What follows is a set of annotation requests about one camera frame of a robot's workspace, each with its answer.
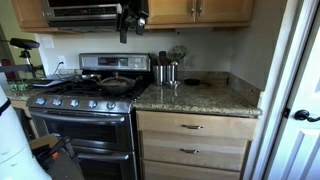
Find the white appliance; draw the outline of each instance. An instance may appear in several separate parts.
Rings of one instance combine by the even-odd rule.
[[[7,100],[0,86],[0,107],[5,107]],[[32,155],[11,105],[0,115],[0,128],[0,179],[51,180]]]

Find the stainless steel container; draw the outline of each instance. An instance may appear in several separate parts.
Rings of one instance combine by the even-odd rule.
[[[170,64],[166,66],[167,69],[167,79],[166,82],[176,81],[178,74],[178,66],[176,64]]]
[[[154,83],[158,86],[165,85],[166,82],[166,67],[153,66]]]

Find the oven window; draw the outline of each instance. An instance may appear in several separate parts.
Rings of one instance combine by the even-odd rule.
[[[48,0],[50,7],[117,4],[119,0]]]
[[[57,133],[62,137],[117,143],[116,126],[58,121],[45,121],[45,123],[49,133]]]
[[[79,164],[86,180],[122,179],[119,163],[82,159]]]

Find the upper cabinet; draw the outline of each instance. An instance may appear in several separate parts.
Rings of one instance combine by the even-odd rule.
[[[193,23],[194,5],[192,0],[149,0],[148,24]]]
[[[11,0],[22,32],[55,33],[57,28],[48,26],[42,14],[41,0]]]
[[[254,0],[148,0],[148,29],[249,25]]]

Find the white wall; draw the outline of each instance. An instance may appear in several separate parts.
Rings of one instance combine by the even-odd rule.
[[[256,0],[250,28],[236,35],[230,72],[265,89],[286,0]]]
[[[128,44],[119,42],[119,33],[55,35],[54,48],[40,48],[47,74],[52,74],[59,56],[67,59],[64,68],[79,68],[78,54],[86,52],[168,51],[174,45],[189,50],[186,71],[229,71],[264,90],[286,0],[256,0],[250,27],[236,31],[191,33],[130,33]],[[50,35],[38,35],[37,40]]]
[[[79,68],[79,53],[88,52],[142,52],[155,53],[175,45],[184,45],[189,53],[185,60],[188,71],[229,71],[234,51],[234,31],[226,32],[192,32],[192,33],[145,33],[138,36],[128,34],[128,44],[119,42],[119,33],[88,33],[80,35],[38,35],[37,40],[43,44],[43,38],[51,37],[54,48],[44,48],[40,53],[47,74],[54,72],[59,63],[59,56],[66,57],[64,68]]]

